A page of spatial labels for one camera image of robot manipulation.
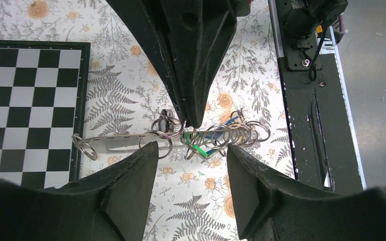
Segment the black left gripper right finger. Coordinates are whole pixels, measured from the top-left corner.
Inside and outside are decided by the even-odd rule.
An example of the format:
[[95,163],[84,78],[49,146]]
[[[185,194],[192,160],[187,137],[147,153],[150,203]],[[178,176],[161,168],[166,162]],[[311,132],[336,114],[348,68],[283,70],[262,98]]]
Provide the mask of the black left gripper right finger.
[[240,239],[386,240],[386,187],[327,192],[232,145],[227,167]]

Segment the blue tag key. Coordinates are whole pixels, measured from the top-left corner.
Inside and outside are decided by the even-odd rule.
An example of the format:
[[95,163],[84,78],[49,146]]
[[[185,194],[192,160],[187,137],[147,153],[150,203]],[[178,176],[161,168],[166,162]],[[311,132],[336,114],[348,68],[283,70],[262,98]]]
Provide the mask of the blue tag key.
[[[222,124],[222,125],[228,126],[228,125],[234,123],[238,118],[239,118],[238,116],[235,116],[235,117],[229,119],[227,122],[225,122],[225,123]],[[211,130],[211,132],[206,133],[205,136],[204,136],[204,138],[205,138],[205,139],[208,139],[208,140],[216,140],[216,139],[219,139],[219,138],[221,137],[221,135],[224,134],[224,129],[225,129],[225,127],[219,126],[219,127],[217,127],[216,129]]]

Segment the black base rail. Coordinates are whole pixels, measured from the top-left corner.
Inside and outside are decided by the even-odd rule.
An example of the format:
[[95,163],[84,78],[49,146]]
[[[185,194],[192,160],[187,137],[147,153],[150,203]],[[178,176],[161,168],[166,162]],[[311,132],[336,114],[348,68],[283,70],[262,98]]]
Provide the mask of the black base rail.
[[345,82],[324,49],[347,1],[270,1],[295,178],[339,194],[364,190]]

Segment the green tag key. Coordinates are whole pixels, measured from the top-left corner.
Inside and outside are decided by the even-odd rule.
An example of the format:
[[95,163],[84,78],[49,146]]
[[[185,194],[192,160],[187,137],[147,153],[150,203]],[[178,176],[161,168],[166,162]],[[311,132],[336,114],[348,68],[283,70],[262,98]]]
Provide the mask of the green tag key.
[[216,149],[206,150],[201,147],[199,145],[201,139],[202,137],[198,133],[187,132],[182,135],[181,140],[187,146],[186,160],[191,159],[193,156],[207,160],[217,151]]

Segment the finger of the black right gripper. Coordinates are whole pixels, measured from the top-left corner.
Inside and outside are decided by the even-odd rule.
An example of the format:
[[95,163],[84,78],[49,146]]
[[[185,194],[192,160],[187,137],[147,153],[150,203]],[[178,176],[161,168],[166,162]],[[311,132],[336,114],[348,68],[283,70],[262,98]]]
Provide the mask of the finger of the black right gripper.
[[165,85],[178,119],[186,120],[169,42],[162,1],[107,0],[139,43]]
[[210,87],[234,37],[235,1],[166,1],[174,103],[187,126],[202,125]]

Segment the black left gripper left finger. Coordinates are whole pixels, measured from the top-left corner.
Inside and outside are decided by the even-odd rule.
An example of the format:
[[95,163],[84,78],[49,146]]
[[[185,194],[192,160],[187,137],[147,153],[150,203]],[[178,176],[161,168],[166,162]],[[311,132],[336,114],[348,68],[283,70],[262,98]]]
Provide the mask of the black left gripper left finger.
[[0,179],[0,240],[142,240],[157,164],[150,142],[58,189]]

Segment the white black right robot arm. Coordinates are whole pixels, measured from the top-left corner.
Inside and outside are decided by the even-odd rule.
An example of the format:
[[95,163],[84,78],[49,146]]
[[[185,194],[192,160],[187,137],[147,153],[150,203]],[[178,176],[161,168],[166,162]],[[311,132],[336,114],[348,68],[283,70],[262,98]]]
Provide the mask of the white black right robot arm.
[[[314,127],[347,126],[335,58],[314,56],[317,26],[329,27],[347,1],[269,1],[275,31],[276,65],[284,110],[299,125],[309,116]],[[251,1],[109,1],[162,80],[175,113],[186,127],[200,128],[210,88],[236,34],[239,17],[250,15]],[[311,81],[300,46],[316,67]]]

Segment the black white chessboard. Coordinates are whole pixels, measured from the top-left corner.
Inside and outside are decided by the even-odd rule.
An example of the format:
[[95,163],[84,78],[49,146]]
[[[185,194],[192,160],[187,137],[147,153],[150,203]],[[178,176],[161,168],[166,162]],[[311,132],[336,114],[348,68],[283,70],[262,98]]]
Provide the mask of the black white chessboard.
[[0,179],[60,188],[79,179],[90,44],[0,40]]

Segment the floral table mat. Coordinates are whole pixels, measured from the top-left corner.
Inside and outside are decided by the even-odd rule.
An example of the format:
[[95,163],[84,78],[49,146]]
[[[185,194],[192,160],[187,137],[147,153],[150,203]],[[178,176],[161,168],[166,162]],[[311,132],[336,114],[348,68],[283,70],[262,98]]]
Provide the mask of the floral table mat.
[[[91,44],[84,137],[143,133],[163,108],[172,109],[145,52],[105,1],[0,1],[0,39]],[[292,177],[268,1],[254,1],[250,15],[238,19],[203,129],[225,123],[238,109],[271,131],[247,151]],[[186,160],[179,142],[162,153],[143,239],[237,240],[226,159]]]

